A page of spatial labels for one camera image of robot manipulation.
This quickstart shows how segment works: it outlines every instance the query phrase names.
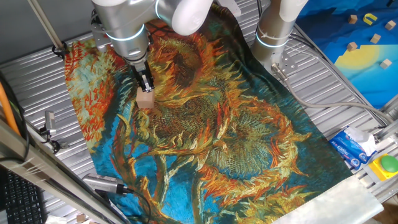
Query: black cable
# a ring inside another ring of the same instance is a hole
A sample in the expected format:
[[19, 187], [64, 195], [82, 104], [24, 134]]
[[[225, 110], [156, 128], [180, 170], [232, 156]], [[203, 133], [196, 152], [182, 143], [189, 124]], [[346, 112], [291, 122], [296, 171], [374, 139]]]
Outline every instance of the black cable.
[[7, 80], [3, 77], [3, 74], [0, 72], [0, 82], [2, 86], [6, 86], [7, 88], [7, 92], [6, 95], [7, 97], [10, 99], [13, 99], [14, 102], [12, 102], [14, 105], [17, 106], [18, 110], [19, 110], [19, 115], [21, 117], [21, 121], [22, 121], [22, 128], [19, 130], [19, 132], [21, 132], [21, 135], [23, 134], [25, 136], [25, 140], [26, 140], [26, 147], [25, 147], [25, 153], [24, 153], [24, 161], [26, 161], [27, 155], [29, 153], [29, 138], [30, 138], [30, 134], [27, 130], [27, 124], [26, 124], [26, 120], [25, 120], [25, 116], [24, 116], [24, 109], [21, 107], [21, 105], [19, 104], [17, 97], [14, 93], [14, 91], [12, 90], [11, 86], [8, 84]]
[[304, 45], [309, 46], [312, 50], [314, 50], [316, 53], [319, 53], [322, 56], [322, 58], [327, 61], [325, 56], [323, 56], [323, 54], [317, 49], [317, 47], [315, 45], [313, 45], [311, 42], [309, 42], [306, 38], [301, 37], [301, 36], [296, 35], [296, 34], [291, 34], [289, 38], [294, 39], [297, 42], [300, 42], [300, 43], [302, 43]]
[[148, 212], [148, 221], [147, 221], [147, 224], [149, 224], [149, 222], [150, 222], [150, 215], [151, 215], [152, 212], [151, 212], [151, 210], [150, 210], [150, 204], [149, 204], [149, 202], [148, 202], [148, 199], [146, 199], [142, 194], [140, 194], [140, 193], [138, 193], [138, 192], [135, 192], [135, 191], [133, 191], [133, 190], [131, 190], [131, 189], [124, 189], [124, 193], [134, 194], [134, 195], [137, 195], [138, 197], [144, 199], [144, 201], [146, 202], [146, 204], [147, 204], [147, 206], [148, 206], [148, 210], [149, 210], [149, 212]]
[[262, 14], [261, 0], [257, 0], [257, 8], [259, 10], [259, 17], [261, 17], [261, 14]]
[[47, 132], [47, 140], [45, 140], [44, 142], [41, 142], [43, 144], [50, 142], [51, 140], [51, 135]]
[[23, 164], [25, 162], [20, 158], [14, 158], [14, 157], [0, 158], [0, 163], [5, 162], [5, 161], [14, 161], [18, 164]]

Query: metal rod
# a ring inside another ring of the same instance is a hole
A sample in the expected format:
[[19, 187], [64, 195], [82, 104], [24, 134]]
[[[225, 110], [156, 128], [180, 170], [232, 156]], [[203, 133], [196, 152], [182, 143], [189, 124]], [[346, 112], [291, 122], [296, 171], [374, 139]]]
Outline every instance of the metal rod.
[[[82, 209], [90, 218], [95, 219], [100, 223], [126, 223], [127, 221], [113, 208], [110, 209], [104, 205], [104, 203], [97, 198], [93, 197], [86, 189], [84, 189], [78, 182], [73, 180], [65, 169], [72, 173], [62, 162], [56, 158], [53, 154], [46, 153], [47, 150], [43, 150], [43, 146], [37, 141], [36, 147], [30, 146], [29, 154], [27, 157], [26, 164], [23, 166], [16, 166], [15, 162], [6, 161], [2, 165], [8, 169], [16, 172], [21, 177], [31, 181], [33, 184], [42, 187], [44, 190], [54, 194], [71, 206]], [[2, 155], [19, 155], [23, 157], [25, 152], [25, 140], [18, 136], [12, 129], [3, 121], [0, 120], [0, 154]], [[37, 167], [35, 174], [30, 174], [27, 168]], [[61, 189], [54, 187], [49, 181], [55, 181], [61, 186], [65, 186], [69, 192], [73, 192], [75, 197], [66, 194]]]
[[261, 14], [262, 14], [261, 0], [257, 0], [257, 9], [259, 11], [259, 17], [261, 17]]
[[51, 26], [51, 23], [47, 16], [45, 15], [43, 9], [40, 7], [40, 4], [37, 2], [37, 0], [27, 0], [32, 7], [33, 11], [35, 12], [37, 18], [39, 21], [42, 23], [43, 28], [49, 35], [52, 43], [58, 50], [64, 50], [63, 44], [61, 40], [59, 39], [57, 33], [54, 31], [54, 28]]

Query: blue background fabric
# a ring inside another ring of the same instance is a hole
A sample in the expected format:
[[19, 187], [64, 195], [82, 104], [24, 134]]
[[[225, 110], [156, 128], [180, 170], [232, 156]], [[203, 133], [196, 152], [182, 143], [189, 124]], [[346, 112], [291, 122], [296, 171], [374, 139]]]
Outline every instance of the blue background fabric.
[[[398, 22], [398, 2], [392, 3], [390, 7], [386, 6], [387, 3], [388, 0], [309, 0], [297, 19], [297, 24], [333, 63], [345, 54], [350, 42], [355, 42], [360, 49], [362, 45], [374, 45], [370, 42], [374, 34], [381, 35], [377, 45], [389, 47], [380, 47], [379, 59], [373, 64], [361, 69], [342, 68], [336, 64], [376, 108], [383, 107], [398, 94], [398, 76], [395, 75], [398, 72], [398, 60], [395, 56], [398, 27], [392, 30], [384, 28], [391, 20]], [[371, 26], [363, 21], [367, 13], [378, 18]], [[350, 15], [357, 15], [357, 23], [348, 23]], [[379, 64], [386, 58], [392, 65], [386, 70], [380, 69]]]

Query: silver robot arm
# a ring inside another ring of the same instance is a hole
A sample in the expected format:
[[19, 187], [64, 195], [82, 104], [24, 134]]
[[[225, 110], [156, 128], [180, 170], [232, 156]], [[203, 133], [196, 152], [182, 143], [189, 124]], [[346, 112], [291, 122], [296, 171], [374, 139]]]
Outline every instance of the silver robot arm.
[[289, 40], [300, 11], [308, 0], [271, 0], [262, 13], [251, 51], [255, 58], [272, 73], [271, 66], [280, 64], [285, 44]]
[[[92, 24], [93, 32], [104, 30], [116, 53], [131, 66], [144, 92], [152, 91], [154, 81], [147, 63], [149, 46], [145, 22], [162, 19], [176, 33], [190, 35], [206, 19], [212, 0], [92, 0], [101, 24]], [[106, 50], [100, 37], [97, 48]]]

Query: wooden block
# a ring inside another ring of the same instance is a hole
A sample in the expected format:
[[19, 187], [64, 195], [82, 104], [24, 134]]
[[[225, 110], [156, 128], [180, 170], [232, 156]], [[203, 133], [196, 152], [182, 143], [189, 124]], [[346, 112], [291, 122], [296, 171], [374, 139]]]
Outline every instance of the wooden block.
[[350, 15], [348, 19], [349, 24], [355, 24], [358, 21], [358, 17], [356, 15]]
[[377, 44], [380, 40], [381, 36], [379, 34], [374, 34], [373, 38], [371, 39], [371, 42], [374, 44]]
[[137, 105], [139, 108], [153, 108], [155, 106], [155, 90], [143, 92], [140, 87], [137, 89]]
[[397, 24], [394, 21], [390, 21], [386, 24], [385, 28], [387, 30], [392, 30], [392, 28], [394, 28]]
[[385, 59], [381, 64], [380, 67], [382, 67], [383, 69], [388, 68], [390, 65], [392, 64], [392, 62], [388, 59]]
[[347, 46], [347, 50], [348, 50], [349, 52], [351, 52], [351, 51], [353, 51], [353, 50], [356, 50], [357, 48], [358, 48], [358, 46], [355, 44], [355, 42], [351, 42], [351, 43], [349, 43], [348, 46]]
[[76, 222], [84, 222], [86, 220], [85, 214], [76, 216]]

